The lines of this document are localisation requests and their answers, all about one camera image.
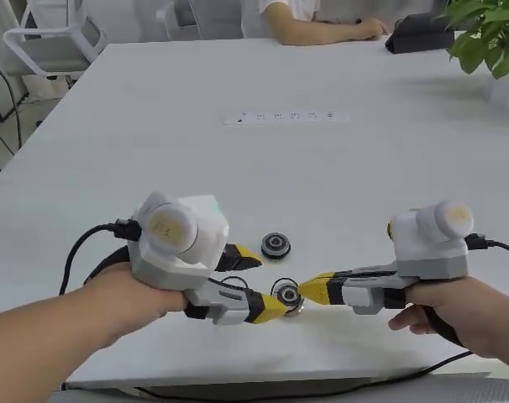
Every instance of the grip handle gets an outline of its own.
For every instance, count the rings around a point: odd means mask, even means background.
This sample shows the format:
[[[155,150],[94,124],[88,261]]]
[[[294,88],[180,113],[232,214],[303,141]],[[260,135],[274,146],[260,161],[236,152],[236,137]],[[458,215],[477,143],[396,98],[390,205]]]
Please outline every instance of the grip handle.
[[[464,346],[462,342],[460,342],[458,334],[456,334],[454,328],[441,317],[439,317],[435,309],[433,309],[431,306],[423,306],[422,308],[426,314],[426,318],[430,322],[430,326],[439,336],[453,344],[456,344],[457,346]]]

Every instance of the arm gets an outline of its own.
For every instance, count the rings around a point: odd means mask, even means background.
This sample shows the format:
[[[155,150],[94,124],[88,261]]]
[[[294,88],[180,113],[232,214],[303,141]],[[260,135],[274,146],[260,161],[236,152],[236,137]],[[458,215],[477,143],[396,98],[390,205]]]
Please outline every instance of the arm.
[[[358,25],[333,25],[294,18],[284,3],[271,4],[263,14],[275,38],[281,44],[309,46],[360,40],[364,35]]]
[[[407,290],[407,300],[416,305],[396,315],[389,322],[391,329],[410,327],[416,334],[432,333],[422,309],[431,306],[454,327],[465,347],[509,365],[509,296],[466,277],[434,285],[415,285]]]
[[[45,401],[94,352],[184,307],[181,293],[118,264],[80,290],[1,313],[0,403]]]

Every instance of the black device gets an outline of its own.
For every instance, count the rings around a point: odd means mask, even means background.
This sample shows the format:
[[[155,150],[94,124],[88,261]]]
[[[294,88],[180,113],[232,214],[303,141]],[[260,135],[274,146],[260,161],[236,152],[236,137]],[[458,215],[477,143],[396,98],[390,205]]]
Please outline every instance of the black device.
[[[408,15],[398,21],[386,48],[395,55],[447,49],[454,43],[450,19],[436,13]]]

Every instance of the person's hand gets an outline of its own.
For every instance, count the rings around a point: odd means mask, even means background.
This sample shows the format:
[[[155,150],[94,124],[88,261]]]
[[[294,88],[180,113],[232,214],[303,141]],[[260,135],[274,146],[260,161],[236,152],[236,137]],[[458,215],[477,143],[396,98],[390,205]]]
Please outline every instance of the person's hand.
[[[389,34],[389,29],[377,18],[371,18],[356,25],[357,40],[378,40]]]
[[[421,307],[431,306],[454,327],[462,344],[482,357],[497,357],[509,334],[509,296],[472,277],[417,284],[407,290],[406,297],[415,305],[391,319],[392,330],[409,327],[415,334],[435,333]]]
[[[107,345],[150,325],[170,311],[186,309],[179,291],[156,290],[136,280],[128,263],[114,264],[79,291],[100,309],[110,327]]]

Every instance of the label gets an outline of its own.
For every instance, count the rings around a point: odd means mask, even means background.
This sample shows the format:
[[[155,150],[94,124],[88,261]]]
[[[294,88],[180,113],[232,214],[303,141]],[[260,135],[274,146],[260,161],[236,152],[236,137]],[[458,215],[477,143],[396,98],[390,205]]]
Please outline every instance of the label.
[[[290,123],[347,123],[349,115],[345,111],[277,111],[243,112],[225,118],[226,126],[258,126],[266,124]]]
[[[166,212],[157,212],[149,222],[149,231],[165,243],[178,248],[185,237],[184,227]]]

